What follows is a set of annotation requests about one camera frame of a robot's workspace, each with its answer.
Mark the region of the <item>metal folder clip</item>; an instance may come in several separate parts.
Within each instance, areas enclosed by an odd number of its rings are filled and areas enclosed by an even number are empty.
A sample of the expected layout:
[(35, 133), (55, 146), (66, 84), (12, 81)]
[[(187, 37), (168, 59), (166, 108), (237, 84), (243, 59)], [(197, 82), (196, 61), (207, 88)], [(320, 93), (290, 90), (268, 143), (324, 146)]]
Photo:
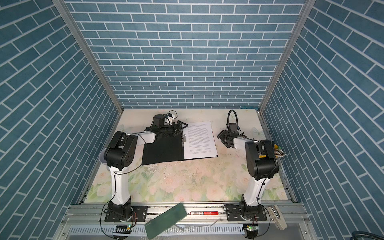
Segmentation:
[(181, 138), (182, 138), (182, 146), (184, 147), (185, 142), (186, 142), (186, 135), (182, 134)]

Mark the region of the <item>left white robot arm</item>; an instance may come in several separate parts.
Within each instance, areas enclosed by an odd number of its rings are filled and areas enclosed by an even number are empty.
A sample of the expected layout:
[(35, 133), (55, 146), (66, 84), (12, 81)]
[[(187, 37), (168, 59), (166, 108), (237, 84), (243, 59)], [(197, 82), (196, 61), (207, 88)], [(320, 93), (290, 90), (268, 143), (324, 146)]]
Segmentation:
[(101, 152), (112, 177), (113, 196), (105, 210), (114, 221), (126, 222), (134, 217), (132, 198), (125, 184), (131, 172), (137, 147), (143, 146), (141, 166), (184, 161), (184, 135), (188, 127), (177, 119), (176, 111), (157, 114), (143, 132), (128, 134), (117, 131), (106, 149)]

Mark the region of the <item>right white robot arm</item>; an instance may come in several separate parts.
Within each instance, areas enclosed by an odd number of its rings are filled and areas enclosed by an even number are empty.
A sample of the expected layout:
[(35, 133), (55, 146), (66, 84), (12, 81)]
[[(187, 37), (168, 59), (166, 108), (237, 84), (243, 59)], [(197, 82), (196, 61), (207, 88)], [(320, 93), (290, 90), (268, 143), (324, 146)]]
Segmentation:
[(252, 140), (239, 134), (239, 130), (238, 124), (229, 123), (218, 138), (227, 148), (242, 150), (246, 154), (250, 180), (240, 201), (240, 213), (243, 218), (250, 219), (263, 212), (261, 197), (266, 184), (279, 172), (279, 166), (273, 141)]

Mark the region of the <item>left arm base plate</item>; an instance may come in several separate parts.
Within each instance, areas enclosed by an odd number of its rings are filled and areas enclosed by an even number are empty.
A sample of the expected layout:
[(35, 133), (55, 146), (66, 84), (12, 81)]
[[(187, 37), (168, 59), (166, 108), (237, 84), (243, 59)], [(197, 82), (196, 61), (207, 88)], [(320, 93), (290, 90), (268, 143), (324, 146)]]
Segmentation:
[(114, 206), (104, 210), (106, 223), (119, 222), (144, 222), (146, 220), (148, 206)]

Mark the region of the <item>orange black file folder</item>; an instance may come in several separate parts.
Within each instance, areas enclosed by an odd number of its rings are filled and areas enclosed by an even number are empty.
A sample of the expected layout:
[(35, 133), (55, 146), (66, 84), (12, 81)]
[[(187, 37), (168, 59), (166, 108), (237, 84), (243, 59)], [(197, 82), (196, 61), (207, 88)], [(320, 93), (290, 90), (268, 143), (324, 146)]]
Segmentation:
[(183, 131), (175, 137), (161, 138), (153, 143), (145, 144), (142, 165), (187, 161), (184, 158), (182, 134)]

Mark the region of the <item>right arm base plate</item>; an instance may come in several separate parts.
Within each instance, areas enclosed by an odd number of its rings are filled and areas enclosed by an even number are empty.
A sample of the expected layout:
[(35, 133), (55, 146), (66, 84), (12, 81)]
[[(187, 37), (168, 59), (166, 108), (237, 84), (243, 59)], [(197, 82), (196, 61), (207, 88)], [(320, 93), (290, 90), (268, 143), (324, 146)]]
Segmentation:
[(262, 205), (259, 206), (247, 206), (241, 203), (240, 205), (226, 204), (223, 206), (223, 210), (226, 213), (227, 221), (239, 222), (239, 221), (266, 221), (266, 210)]

